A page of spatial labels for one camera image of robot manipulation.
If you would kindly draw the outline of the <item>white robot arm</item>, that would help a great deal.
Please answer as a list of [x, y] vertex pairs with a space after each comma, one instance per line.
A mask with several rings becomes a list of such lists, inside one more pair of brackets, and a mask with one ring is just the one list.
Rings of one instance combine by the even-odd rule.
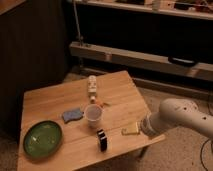
[[213, 140], [213, 116], [201, 112], [189, 99], [168, 98], [159, 105], [157, 113], [146, 115], [140, 122], [131, 123], [121, 130], [122, 135], [143, 132], [156, 137], [177, 126], [192, 129]]

